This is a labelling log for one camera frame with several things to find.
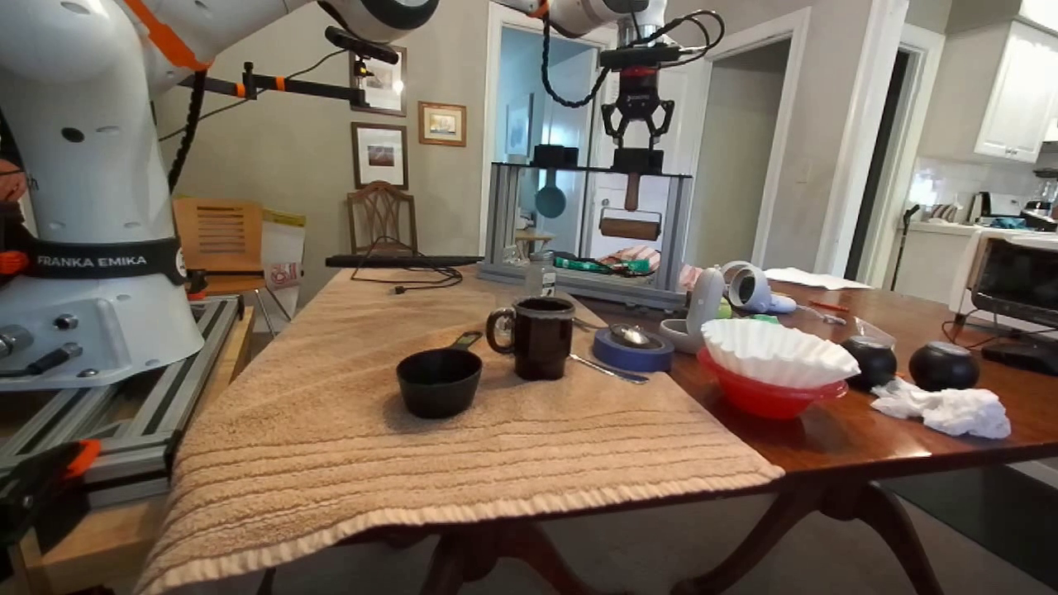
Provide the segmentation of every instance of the red bowl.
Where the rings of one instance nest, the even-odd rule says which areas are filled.
[[[825,402],[846,392],[846,383],[824,383],[824,386],[775,386],[755,376],[735,374],[722,368],[708,351],[698,351],[698,362],[710,370],[722,383],[722,396],[760,421],[796,421],[810,402]]]

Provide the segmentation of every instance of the crumpled paper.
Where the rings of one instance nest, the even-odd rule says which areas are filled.
[[[900,421],[920,416],[921,425],[948,436],[1012,436],[1012,421],[1006,416],[1006,405],[992,389],[920,389],[917,383],[895,380],[875,386],[872,392],[872,410]]]

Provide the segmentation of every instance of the black mug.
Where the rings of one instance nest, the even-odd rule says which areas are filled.
[[[525,296],[517,308],[492,309],[486,339],[500,354],[517,356],[523,380],[559,380],[571,346],[571,302],[562,296]],[[508,319],[508,337],[495,337],[495,325]]]

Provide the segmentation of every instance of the striped cloth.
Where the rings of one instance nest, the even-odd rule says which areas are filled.
[[[379,526],[482,521],[766,487],[779,477],[681,386],[588,368],[525,383],[482,342],[476,402],[417,421],[397,359],[508,302],[338,275],[193,422],[138,590],[283,566]]]

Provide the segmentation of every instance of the mug handle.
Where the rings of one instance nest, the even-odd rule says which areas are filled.
[[[505,318],[505,325],[517,325],[517,309],[492,309],[490,319],[486,319],[486,339],[495,354],[517,354],[517,342],[500,342],[495,339],[495,325]]]

